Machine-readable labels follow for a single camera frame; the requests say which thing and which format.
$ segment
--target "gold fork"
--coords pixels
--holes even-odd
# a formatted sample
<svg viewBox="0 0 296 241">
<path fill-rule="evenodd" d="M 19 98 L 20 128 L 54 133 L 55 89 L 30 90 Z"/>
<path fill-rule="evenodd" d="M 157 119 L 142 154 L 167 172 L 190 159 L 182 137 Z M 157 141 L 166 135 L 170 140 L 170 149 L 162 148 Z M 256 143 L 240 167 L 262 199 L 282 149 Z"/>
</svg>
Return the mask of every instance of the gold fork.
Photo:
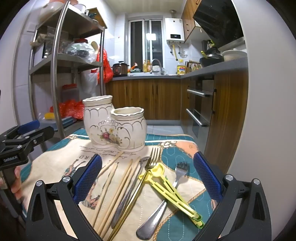
<svg viewBox="0 0 296 241">
<path fill-rule="evenodd" d="M 152 148 L 149 160 L 145 166 L 146 170 L 152 169 L 153 167 L 156 166 L 157 163 L 160 162 L 160 159 L 161 159 L 160 158 L 160 151 L 161 151 L 160 147 L 153 147 Z"/>
<path fill-rule="evenodd" d="M 146 172 L 141 180 L 141 182 L 138 184 L 135 192 L 133 193 L 133 196 L 130 200 L 130 202 L 128 203 L 126 209 L 124 210 L 123 214 L 121 215 L 120 219 L 117 221 L 117 224 L 115 225 L 114 229 L 112 230 L 112 233 L 110 235 L 110 237 L 108 238 L 108 241 L 112 241 L 116 234 L 118 233 L 119 229 L 121 228 L 121 226 L 123 225 L 125 219 L 127 218 L 127 216 L 129 215 L 129 213 L 131 212 L 131 209 L 133 208 L 133 206 L 135 205 L 137 198 L 144 186 L 144 180 L 147 176 L 147 173 L 149 172 L 150 169 L 152 169 L 153 167 L 156 166 L 157 163 L 160 162 L 161 157 L 160 157 L 160 147 L 156 147 L 153 148 L 149 157 L 149 160 L 145 166 Z"/>
</svg>

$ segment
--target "yellow plastic tongs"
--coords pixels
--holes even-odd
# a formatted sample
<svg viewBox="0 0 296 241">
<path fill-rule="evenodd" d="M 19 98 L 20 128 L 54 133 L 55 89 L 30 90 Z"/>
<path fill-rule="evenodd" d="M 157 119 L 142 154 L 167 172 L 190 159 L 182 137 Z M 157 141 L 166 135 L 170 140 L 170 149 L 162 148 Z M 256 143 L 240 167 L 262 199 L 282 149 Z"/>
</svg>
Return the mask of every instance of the yellow plastic tongs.
<svg viewBox="0 0 296 241">
<path fill-rule="evenodd" d="M 198 214 L 195 210 L 193 210 L 189 204 L 182 198 L 182 196 L 178 193 L 176 188 L 170 183 L 170 181 L 164 177 L 165 167 L 163 164 L 158 163 L 154 168 L 150 169 L 146 175 L 144 182 L 150 183 L 150 185 L 158 191 L 164 198 L 170 201 L 176 208 L 180 209 L 184 212 L 193 223 L 198 227 L 202 228 L 204 226 L 204 222 L 201 220 L 202 216 Z M 139 175 L 139 179 L 142 180 L 143 174 Z M 153 177 L 159 177 L 162 179 L 163 184 L 166 188 L 161 186 L 158 182 L 153 181 Z"/>
</svg>

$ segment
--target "countertop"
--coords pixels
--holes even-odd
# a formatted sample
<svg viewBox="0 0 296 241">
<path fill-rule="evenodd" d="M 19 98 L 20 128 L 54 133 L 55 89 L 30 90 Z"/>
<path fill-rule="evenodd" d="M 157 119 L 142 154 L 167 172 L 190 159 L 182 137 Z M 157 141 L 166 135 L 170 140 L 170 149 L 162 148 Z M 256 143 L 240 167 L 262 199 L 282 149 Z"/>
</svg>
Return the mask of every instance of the countertop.
<svg viewBox="0 0 296 241">
<path fill-rule="evenodd" d="M 145 75 L 145 76 L 128 76 L 128 77 L 117 77 L 113 78 L 112 81 L 115 80 L 139 80 L 139 79 L 185 79 L 188 77 L 197 77 L 201 75 L 207 74 L 215 74 L 219 72 L 225 71 L 235 71 L 235 70 L 242 70 L 248 69 L 248 58 L 240 58 L 235 60 L 230 60 L 218 64 L 213 64 L 208 67 L 201 68 L 199 70 L 190 72 L 185 75 Z"/>
</svg>

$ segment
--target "tablecloth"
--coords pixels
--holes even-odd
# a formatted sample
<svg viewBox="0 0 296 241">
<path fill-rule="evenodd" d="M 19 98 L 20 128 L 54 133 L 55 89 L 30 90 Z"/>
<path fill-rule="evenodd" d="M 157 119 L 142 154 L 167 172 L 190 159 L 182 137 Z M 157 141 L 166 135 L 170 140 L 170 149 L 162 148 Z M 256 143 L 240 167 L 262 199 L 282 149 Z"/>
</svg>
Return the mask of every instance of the tablecloth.
<svg viewBox="0 0 296 241">
<path fill-rule="evenodd" d="M 181 161 L 186 161 L 189 164 L 188 176 L 180 179 L 178 191 L 190 203 L 190 206 L 202 215 L 203 221 L 206 223 L 215 209 L 215 202 L 211 200 L 193 166 L 192 158 L 198 151 L 198 147 L 194 143 L 193 138 L 187 135 L 162 136 L 148 134 L 145 147 L 141 151 L 122 154 L 117 160 L 118 167 L 108 188 L 100 213 L 103 213 L 108 207 L 110 200 L 114 196 L 114 190 L 119 185 L 118 182 L 127 162 L 131 158 L 135 159 L 138 156 L 149 156 L 153 146 L 161 148 L 162 163 L 166 167 L 165 175 L 171 182 L 176 177 L 174 173 L 176 164 Z M 119 153 L 119 150 L 116 147 L 108 149 L 94 148 L 84 129 L 76 131 L 48 149 L 47 152 L 43 153 L 32 164 L 26 166 L 21 171 L 22 189 L 25 196 L 24 207 L 28 208 L 29 199 L 36 181 L 43 180 L 45 183 L 59 182 L 63 176 L 73 175 L 77 168 L 85 166 L 95 153 L 102 157 L 103 166 L 105 166 L 109 160 Z M 94 213 L 108 174 L 109 170 L 95 181 L 86 200 L 79 204 L 88 220 L 90 220 Z M 114 241 L 139 240 L 135 234 L 136 230 L 153 213 L 162 200 L 163 198 L 149 184 L 146 184 Z M 66 219 L 60 202 L 56 201 L 56 205 L 67 233 L 75 237 L 75 233 Z M 104 240 L 107 240 L 111 231 L 110 228 Z M 186 215 L 169 204 L 151 240 L 191 241 L 199 231 Z"/>
</svg>

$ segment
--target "sink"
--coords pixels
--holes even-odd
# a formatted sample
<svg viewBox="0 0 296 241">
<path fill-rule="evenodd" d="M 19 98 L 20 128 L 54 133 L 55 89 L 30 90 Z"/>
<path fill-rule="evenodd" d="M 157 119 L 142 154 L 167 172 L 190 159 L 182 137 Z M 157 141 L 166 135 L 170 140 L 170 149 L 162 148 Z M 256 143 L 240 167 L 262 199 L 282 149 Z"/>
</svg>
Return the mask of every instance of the sink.
<svg viewBox="0 0 296 241">
<path fill-rule="evenodd" d="M 141 73 L 128 73 L 128 76 L 151 76 L 151 75 L 154 75 L 154 73 L 144 73 L 144 72 L 141 72 Z"/>
</svg>

